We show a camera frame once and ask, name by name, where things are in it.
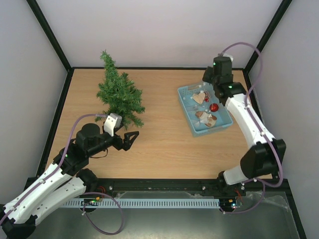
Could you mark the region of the light blue plastic basket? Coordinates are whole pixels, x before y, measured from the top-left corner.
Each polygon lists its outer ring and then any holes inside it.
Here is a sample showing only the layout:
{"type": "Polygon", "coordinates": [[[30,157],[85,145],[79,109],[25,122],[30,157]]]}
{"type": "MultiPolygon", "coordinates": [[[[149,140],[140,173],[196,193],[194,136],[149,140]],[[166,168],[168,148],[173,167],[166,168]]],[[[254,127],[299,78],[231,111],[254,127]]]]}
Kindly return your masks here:
{"type": "Polygon", "coordinates": [[[213,86],[201,82],[178,88],[178,97],[184,115],[194,137],[215,133],[233,125],[233,119],[222,103],[215,96],[213,86]],[[192,95],[204,91],[205,101],[202,105],[197,104],[192,95]],[[219,105],[217,112],[211,112],[209,106],[212,103],[219,105]]]}

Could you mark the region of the small green christmas tree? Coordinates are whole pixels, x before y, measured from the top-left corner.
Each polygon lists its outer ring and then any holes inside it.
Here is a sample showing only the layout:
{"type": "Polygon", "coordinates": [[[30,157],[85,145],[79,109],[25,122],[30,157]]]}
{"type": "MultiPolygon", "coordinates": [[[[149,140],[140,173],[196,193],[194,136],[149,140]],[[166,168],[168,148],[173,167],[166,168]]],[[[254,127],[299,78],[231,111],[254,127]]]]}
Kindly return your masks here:
{"type": "Polygon", "coordinates": [[[136,127],[143,127],[144,122],[137,115],[145,112],[142,105],[142,90],[135,86],[133,80],[126,72],[120,73],[116,62],[107,51],[102,51],[100,59],[104,62],[104,79],[98,84],[99,91],[96,96],[108,109],[104,114],[115,113],[122,117],[125,129],[133,124],[136,127]]]}

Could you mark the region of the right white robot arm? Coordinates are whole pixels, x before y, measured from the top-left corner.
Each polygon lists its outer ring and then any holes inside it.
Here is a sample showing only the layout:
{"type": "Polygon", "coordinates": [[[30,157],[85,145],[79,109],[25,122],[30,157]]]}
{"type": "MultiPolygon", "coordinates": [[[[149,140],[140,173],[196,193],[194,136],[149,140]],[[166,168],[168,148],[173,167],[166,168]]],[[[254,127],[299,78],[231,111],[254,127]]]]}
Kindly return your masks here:
{"type": "Polygon", "coordinates": [[[217,189],[223,195],[230,194],[235,184],[259,180],[260,176],[278,174],[279,187],[283,180],[282,161],[286,144],[266,129],[248,99],[243,85],[233,81],[232,61],[227,56],[217,56],[207,67],[202,80],[210,83],[216,98],[232,114],[238,123],[249,150],[240,164],[222,173],[217,189]]]}

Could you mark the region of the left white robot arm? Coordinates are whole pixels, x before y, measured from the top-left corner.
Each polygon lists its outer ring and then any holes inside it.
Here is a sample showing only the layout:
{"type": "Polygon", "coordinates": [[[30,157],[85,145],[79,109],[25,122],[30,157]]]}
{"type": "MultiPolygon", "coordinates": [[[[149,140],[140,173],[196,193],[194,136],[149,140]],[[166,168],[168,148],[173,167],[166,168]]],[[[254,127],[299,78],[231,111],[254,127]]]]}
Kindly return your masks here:
{"type": "Polygon", "coordinates": [[[139,132],[109,134],[94,123],[85,124],[68,148],[60,150],[49,167],[19,196],[0,208],[0,225],[9,239],[26,239],[40,222],[68,200],[84,193],[101,193],[97,176],[86,166],[109,147],[127,151],[139,132]]]}

